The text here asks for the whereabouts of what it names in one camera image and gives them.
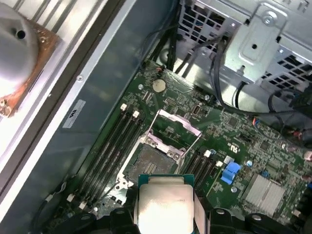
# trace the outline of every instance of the sticker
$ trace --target sticker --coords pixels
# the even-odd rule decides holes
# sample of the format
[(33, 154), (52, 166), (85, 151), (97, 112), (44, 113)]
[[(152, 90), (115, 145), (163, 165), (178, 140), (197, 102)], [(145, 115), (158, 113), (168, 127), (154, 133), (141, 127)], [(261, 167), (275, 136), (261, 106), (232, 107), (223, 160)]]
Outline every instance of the sticker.
[(65, 121), (63, 128), (71, 128), (76, 121), (76, 118), (80, 114), (82, 108), (84, 107), (84, 104), (86, 104), (83, 100), (78, 100), (76, 105), (74, 106), (73, 110), (71, 111), (69, 117)]

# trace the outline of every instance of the capacitor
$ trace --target capacitor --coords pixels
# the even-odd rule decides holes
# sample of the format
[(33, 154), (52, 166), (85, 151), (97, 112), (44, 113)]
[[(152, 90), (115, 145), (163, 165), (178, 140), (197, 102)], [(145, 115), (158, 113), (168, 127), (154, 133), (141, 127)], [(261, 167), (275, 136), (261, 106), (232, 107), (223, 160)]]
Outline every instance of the capacitor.
[(251, 160), (245, 161), (245, 165), (247, 167), (252, 167), (253, 166), (253, 162)]
[(237, 187), (231, 187), (231, 192), (236, 193), (237, 192)]

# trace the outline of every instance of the cable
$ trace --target cable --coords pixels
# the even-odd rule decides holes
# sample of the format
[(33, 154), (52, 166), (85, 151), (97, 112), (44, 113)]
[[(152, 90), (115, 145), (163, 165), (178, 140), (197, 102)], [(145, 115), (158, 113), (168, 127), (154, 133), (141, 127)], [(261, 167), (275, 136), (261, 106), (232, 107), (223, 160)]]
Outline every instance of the cable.
[(38, 210), (36, 211), (31, 223), (30, 223), (30, 228), (29, 228), (29, 233), (30, 234), (38, 234), (38, 233), (41, 233), (39, 231), (39, 226), (38, 226), (38, 222), (39, 222), (39, 218), (40, 218), (40, 215), (43, 211), (43, 209), (45, 208), (45, 206), (48, 204), (48, 202), (50, 202), (53, 197), (57, 194), (60, 194), (62, 193), (65, 189), (66, 189), (66, 186), (67, 186), (67, 183), (68, 181), (63, 181), (62, 183), (60, 183), (56, 188), (55, 190), (50, 193), (46, 198), (45, 200), (40, 204)]
[(268, 113), (250, 112), (250, 111), (240, 110), (240, 109), (237, 109), (235, 107), (232, 107), (232, 106), (226, 104), (222, 99), (222, 92), (221, 92), (221, 88), (220, 88), (220, 78), (219, 78), (220, 77), (221, 60), (223, 57), (223, 52), (225, 50), (225, 47), (226, 47), (226, 42), (224, 40), (222, 40), (218, 44), (217, 53), (216, 53), (216, 56), (214, 59), (214, 78), (213, 78), (214, 91), (215, 91), (216, 97), (219, 100), (222, 107), (224, 107), (227, 111), (230, 111), (230, 112), (234, 112), (237, 114), (243, 114), (243, 115), (252, 115), (252, 116), (276, 116), (276, 115), (281, 115), (281, 114), (292, 114), (292, 113), (296, 112), (295, 110), (281, 111), (281, 112), (268, 112)]
[(301, 144), (298, 144), (298, 143), (296, 143), (296, 142), (293, 142), (293, 141), (287, 139), (284, 135), (281, 134), (282, 129), (280, 130), (280, 136), (281, 136), (281, 138), (273, 138), (273, 137), (269, 137), (269, 136), (265, 135), (265, 134), (259, 129), (259, 127), (258, 127), (258, 124), (259, 124), (259, 123), (260, 123), (260, 120), (258, 120), (258, 119), (256, 119), (256, 118), (253, 119), (253, 127), (254, 127), (254, 129), (255, 129), (259, 134), (261, 134), (262, 136), (264, 136), (265, 138), (267, 138), (267, 139), (269, 139), (269, 140), (274, 140), (274, 141), (282, 141), (282, 142), (285, 142), (285, 143), (287, 143), (287, 144), (289, 144), (289, 145), (291, 145), (291, 146), (293, 146), (293, 147), (299, 148), (299, 149), (303, 149), (303, 150), (312, 150), (312, 148), (306, 147), (305, 145), (301, 145)]
[(144, 60), (143, 57), (144, 57), (145, 47), (146, 47), (146, 44), (147, 44), (149, 38), (150, 38), (152, 35), (156, 34), (156, 33), (166, 32), (167, 30), (170, 30), (170, 29), (173, 29), (173, 28), (178, 28), (179, 26), (180, 26), (180, 24), (171, 25), (171, 26), (166, 27), (166, 28), (162, 28), (162, 29), (158, 29), (158, 30), (152, 31), (152, 32), (150, 32), (150, 33), (146, 36), (146, 38), (144, 39), (144, 41), (143, 41), (143, 43), (142, 43), (142, 46), (141, 46), (141, 49), (140, 49), (140, 53), (139, 53), (139, 67), (140, 67), (140, 70), (141, 70), (142, 72), (154, 71), (154, 69), (153, 69), (153, 70), (147, 71), (147, 70), (145, 70), (145, 69), (143, 68), (143, 66), (142, 66), (142, 62), (143, 62), (143, 60)]
[(238, 88), (237, 88), (237, 91), (236, 91), (236, 94), (235, 94), (235, 100), (234, 100), (234, 105), (237, 109), (238, 108), (238, 97), (239, 97), (239, 94), (240, 94), (240, 91), (242, 91), (242, 89), (244, 88), (244, 86), (247, 85), (246, 82), (240, 82)]
[[(177, 24), (179, 22), (180, 18), (180, 13), (181, 13), (181, 4), (180, 1), (177, 1), (177, 6), (176, 6), (176, 13), (175, 17), (172, 21), (172, 25)], [(170, 30), (171, 35), (169, 36), (170, 42), (169, 42), (169, 51), (168, 51), (168, 58), (167, 58), (167, 69), (170, 71), (173, 71), (174, 65), (176, 62), (176, 41), (177, 41), (177, 29), (174, 28)]]
[(214, 38), (214, 39), (211, 39), (211, 40), (208, 40), (202, 44), (199, 44), (199, 45), (196, 45), (194, 46), (189, 52), (188, 54), (186, 55), (186, 57), (184, 58), (183, 62), (181, 63), (181, 65), (176, 69), (175, 73), (178, 74), (182, 69), (183, 67), (186, 65), (186, 63), (190, 60), (192, 54), (194, 54), (195, 50), (201, 48), (201, 47), (206, 47), (206, 46), (209, 46), (209, 45), (212, 45), (212, 44), (215, 44), (217, 43), (220, 39), (222, 38), (222, 36), (219, 36), (217, 38)]
[(191, 59), (189, 60), (189, 64), (187, 65), (187, 67), (185, 68), (184, 73), (182, 74), (183, 78), (186, 78), (187, 75), (189, 74), (191, 68), (194, 65), (194, 62), (195, 62), (197, 56), (198, 56), (198, 51), (196, 50), (196, 51), (194, 51), (193, 55), (191, 56)]
[[(294, 90), (294, 89), (281, 89), (281, 90), (277, 90), (275, 91), (274, 93), (272, 93), (268, 99), (268, 107), (269, 107), (269, 110), (270, 112), (275, 112), (275, 108), (273, 106), (273, 97), (277, 94), (281, 94), (282, 92), (291, 92), (293, 94), (301, 94), (300, 91), (298, 90)], [(280, 117), (280, 116), (276, 116), (280, 126), (284, 126), (284, 121), (283, 119)]]

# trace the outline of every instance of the metal bracket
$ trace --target metal bracket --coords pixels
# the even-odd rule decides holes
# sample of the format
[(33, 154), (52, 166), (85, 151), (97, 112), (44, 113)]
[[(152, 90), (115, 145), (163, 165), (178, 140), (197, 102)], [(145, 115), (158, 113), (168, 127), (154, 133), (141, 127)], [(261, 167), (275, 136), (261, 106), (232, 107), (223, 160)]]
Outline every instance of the metal bracket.
[(277, 50), (287, 14), (267, 3), (258, 6), (241, 25), (225, 52), (225, 66), (256, 82), (267, 70)]
[[(190, 151), (190, 149), (195, 145), (195, 143), (200, 139), (201, 135), (202, 135), (202, 132), (199, 131), (198, 129), (194, 128), (190, 122), (188, 120), (186, 120), (185, 118), (181, 117), (181, 116), (178, 116), (178, 115), (171, 115), (169, 114), (168, 112), (166, 112), (165, 110), (158, 110), (154, 119), (153, 119), (153, 122), (151, 124), (151, 126), (149, 127), (148, 131), (147, 131), (147, 134), (146, 134), (146, 137), (145, 137), (145, 140), (147, 137), (149, 137), (150, 135), (150, 131), (152, 129), (152, 126), (153, 124), (155, 123), (156, 119), (158, 116), (163, 116), (163, 117), (166, 117), (167, 119), (170, 119), (172, 122), (180, 122), (183, 126), (183, 128), (185, 128), (187, 131), (189, 131), (190, 133), (192, 133), (193, 135), (195, 135), (197, 138), (196, 140), (190, 145), (190, 147), (181, 155), (182, 158), (184, 158), (184, 156)], [(182, 167), (182, 160), (179, 162), (178, 164), (178, 170), (177, 172), (179, 173), (180, 170), (181, 170), (181, 167)]]

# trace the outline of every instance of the chipset heatsink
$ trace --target chipset heatsink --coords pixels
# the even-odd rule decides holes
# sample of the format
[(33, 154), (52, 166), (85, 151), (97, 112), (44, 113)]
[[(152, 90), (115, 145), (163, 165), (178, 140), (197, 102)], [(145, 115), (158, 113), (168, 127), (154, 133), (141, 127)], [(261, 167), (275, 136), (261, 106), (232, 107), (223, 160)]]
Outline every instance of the chipset heatsink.
[(279, 202), (283, 198), (284, 192), (285, 189), (273, 181), (255, 174), (242, 198), (262, 212), (273, 216)]

